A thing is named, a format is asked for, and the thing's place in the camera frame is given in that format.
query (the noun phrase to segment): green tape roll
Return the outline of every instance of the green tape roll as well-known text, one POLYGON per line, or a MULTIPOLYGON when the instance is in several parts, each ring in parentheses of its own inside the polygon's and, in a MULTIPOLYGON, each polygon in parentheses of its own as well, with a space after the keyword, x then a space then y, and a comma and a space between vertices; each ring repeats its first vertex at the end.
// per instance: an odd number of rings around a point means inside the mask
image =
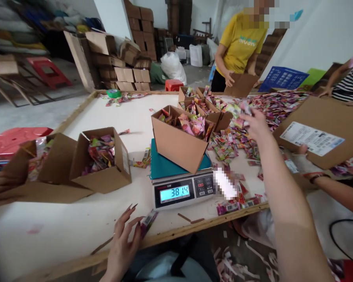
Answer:
POLYGON ((106 93, 112 99, 120 98, 122 96, 122 93, 118 89, 106 90, 106 93))

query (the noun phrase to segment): red plastic stool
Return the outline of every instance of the red plastic stool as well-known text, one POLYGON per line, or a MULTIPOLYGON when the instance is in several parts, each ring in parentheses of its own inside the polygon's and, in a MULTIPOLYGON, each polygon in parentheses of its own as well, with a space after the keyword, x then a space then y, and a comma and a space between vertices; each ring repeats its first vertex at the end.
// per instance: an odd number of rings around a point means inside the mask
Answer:
POLYGON ((33 57, 27 58, 31 66, 34 70, 39 74, 39 76, 43 79, 44 82, 48 84, 48 86, 56 90, 56 85, 61 83, 66 83, 71 86, 72 83, 66 78, 66 76, 61 72, 61 70, 55 66, 55 64, 46 57, 33 57), (46 74, 42 68, 48 67, 53 70, 53 73, 46 74))
POLYGON ((20 144, 49 135, 53 130, 48 127, 16 127, 0 134, 0 167, 12 159, 20 144))
POLYGON ((184 86, 180 80, 166 80, 165 91, 179 91, 180 86, 184 86))

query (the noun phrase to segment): white plastic bag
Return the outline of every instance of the white plastic bag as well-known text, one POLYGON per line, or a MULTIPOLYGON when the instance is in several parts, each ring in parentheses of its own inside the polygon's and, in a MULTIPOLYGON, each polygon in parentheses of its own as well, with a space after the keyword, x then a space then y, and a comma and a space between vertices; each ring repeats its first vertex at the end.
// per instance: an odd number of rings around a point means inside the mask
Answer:
POLYGON ((175 52, 167 52, 161 58, 161 68, 170 79, 178 79, 187 85, 187 77, 179 56, 175 52))

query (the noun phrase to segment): stacked cardboard box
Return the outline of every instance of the stacked cardboard box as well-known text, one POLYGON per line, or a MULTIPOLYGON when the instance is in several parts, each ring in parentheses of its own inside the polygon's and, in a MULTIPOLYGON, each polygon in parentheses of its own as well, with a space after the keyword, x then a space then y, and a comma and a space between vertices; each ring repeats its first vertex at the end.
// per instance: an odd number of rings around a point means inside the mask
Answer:
POLYGON ((141 55, 150 57, 153 61, 156 61, 153 11, 148 8, 135 6, 128 0, 125 0, 124 3, 133 41, 139 46, 141 55))

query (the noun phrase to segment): open cardboard box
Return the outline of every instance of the open cardboard box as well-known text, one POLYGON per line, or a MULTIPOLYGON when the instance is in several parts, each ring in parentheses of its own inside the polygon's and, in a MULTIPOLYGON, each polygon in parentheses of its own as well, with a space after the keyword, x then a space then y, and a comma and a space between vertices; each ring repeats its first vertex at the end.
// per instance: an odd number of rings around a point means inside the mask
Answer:
POLYGON ((251 74, 231 74, 234 79, 232 87, 226 87, 224 90, 224 95, 234 96, 237 98, 246 98, 251 92, 254 84, 259 80, 258 76, 253 76, 251 74))
MULTIPOLYGON (((186 97, 188 87, 179 87, 178 103, 193 100, 195 97, 186 97)), ((195 90, 192 89, 192 95, 196 96, 195 90)))
MULTIPOLYGON (((31 154, 20 148, 4 171, 20 179, 21 186, 0 193, 1 199, 18 198, 20 202, 72 203, 93 194, 69 180, 73 152, 77 142, 62 133, 47 136, 54 143, 36 181, 26 181, 31 154)), ((35 151, 35 140, 25 143, 30 152, 35 151)))
MULTIPOLYGON (((190 115, 186 111, 170 105, 164 107, 164 110, 169 112, 173 118, 176 118, 177 122, 179 122, 178 117, 181 114, 190 115)), ((179 128, 160 121, 158 118, 162 113, 162 110, 159 110, 152 115, 157 152, 185 170, 195 174, 203 160, 209 140, 205 142, 179 128)), ((205 130, 208 129, 211 123, 211 121, 206 120, 205 130)))
POLYGON ((216 124, 216 127, 214 129, 214 132, 220 132, 221 130, 225 130, 226 128, 229 127, 229 124, 233 118, 233 114, 230 112, 221 112, 215 105, 213 105, 210 101, 208 101, 203 93, 204 93, 205 88, 203 87, 197 87, 196 88, 196 93, 197 96, 200 99, 203 99, 203 103, 207 105, 207 108, 214 111, 214 114, 209 114, 207 116, 207 119, 210 121, 213 121, 216 124))
POLYGON ((285 119, 280 126, 273 132, 277 142, 285 148, 296 152, 298 149, 297 142, 302 142, 303 136, 311 136, 316 133, 321 136, 319 147, 311 146, 308 153, 308 159, 322 169, 330 169, 353 157, 353 107, 345 106, 333 99, 321 99, 310 96, 298 109, 285 119), (310 134, 306 134, 306 130, 311 130, 310 134), (337 141, 335 144, 328 144, 328 139, 332 134, 344 141, 337 141), (326 152, 318 152, 318 150, 330 150, 326 152))
POLYGON ((69 178, 79 185, 102 194, 118 190, 119 188, 122 188, 132 182, 131 171, 129 169, 128 152, 115 128, 106 127, 94 129, 84 131, 80 134, 73 156, 71 174, 69 178), (88 139, 91 139, 93 136, 102 137, 105 135, 114 137, 115 166, 82 176, 81 174, 85 167, 89 166, 89 164, 93 161, 88 152, 89 140, 86 139, 83 134, 88 139))

